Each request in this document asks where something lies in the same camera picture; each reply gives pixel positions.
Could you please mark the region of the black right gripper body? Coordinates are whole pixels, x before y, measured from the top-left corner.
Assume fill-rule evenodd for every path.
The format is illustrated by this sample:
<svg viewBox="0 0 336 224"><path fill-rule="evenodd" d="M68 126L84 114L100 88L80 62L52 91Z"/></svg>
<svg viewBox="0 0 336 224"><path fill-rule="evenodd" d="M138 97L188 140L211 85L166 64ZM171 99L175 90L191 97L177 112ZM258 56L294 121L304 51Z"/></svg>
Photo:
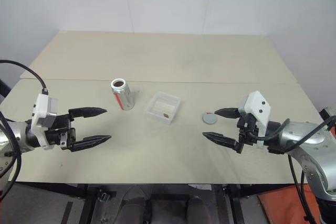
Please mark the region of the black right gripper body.
<svg viewBox="0 0 336 224"><path fill-rule="evenodd" d="M244 146L245 144L257 144L257 140L252 135L258 135L256 126L257 119L251 113L236 112L238 116L237 127L239 128L238 145Z"/></svg>

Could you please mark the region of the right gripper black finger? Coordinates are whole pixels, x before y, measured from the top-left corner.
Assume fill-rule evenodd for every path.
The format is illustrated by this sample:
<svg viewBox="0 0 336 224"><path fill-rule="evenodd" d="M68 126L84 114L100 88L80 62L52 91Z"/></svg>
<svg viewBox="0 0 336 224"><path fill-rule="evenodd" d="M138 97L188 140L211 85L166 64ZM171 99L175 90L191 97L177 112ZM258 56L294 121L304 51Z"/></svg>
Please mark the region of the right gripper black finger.
<svg viewBox="0 0 336 224"><path fill-rule="evenodd" d="M203 132L202 135L217 145L230 148L237 153L242 152L243 146L233 138L215 132Z"/></svg>
<svg viewBox="0 0 336 224"><path fill-rule="evenodd" d="M223 108L216 110L214 112L216 115L222 116L228 119L237 119L240 118L240 113L238 108Z"/></svg>

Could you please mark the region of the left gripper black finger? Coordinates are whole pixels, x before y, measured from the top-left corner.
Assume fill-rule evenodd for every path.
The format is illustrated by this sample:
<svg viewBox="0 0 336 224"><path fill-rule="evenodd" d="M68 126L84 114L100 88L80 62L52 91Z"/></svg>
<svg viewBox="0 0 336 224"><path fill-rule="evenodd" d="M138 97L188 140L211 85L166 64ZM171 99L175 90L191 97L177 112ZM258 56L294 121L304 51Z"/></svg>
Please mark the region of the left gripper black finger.
<svg viewBox="0 0 336 224"><path fill-rule="evenodd" d="M95 135L83 138L79 142L73 142L70 144L70 151L77 152L93 148L97 145L100 145L111 138L111 135Z"/></svg>
<svg viewBox="0 0 336 224"><path fill-rule="evenodd" d="M72 119L79 118L79 117L90 118L90 117L104 114L106 112L107 112L106 109L98 108L98 107L83 107L83 108L75 108L75 109L68 110L68 114Z"/></svg>

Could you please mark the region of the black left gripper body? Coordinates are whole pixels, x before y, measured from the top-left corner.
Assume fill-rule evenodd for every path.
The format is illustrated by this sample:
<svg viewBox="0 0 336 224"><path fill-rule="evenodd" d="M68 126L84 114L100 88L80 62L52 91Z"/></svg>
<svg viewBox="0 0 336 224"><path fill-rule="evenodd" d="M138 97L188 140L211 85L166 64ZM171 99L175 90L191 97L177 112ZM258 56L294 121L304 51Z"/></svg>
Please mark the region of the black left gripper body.
<svg viewBox="0 0 336 224"><path fill-rule="evenodd" d="M74 119L69 114L56 116L53 125L45 131L49 145L59 145L62 150L74 151L76 131L71 127Z"/></svg>

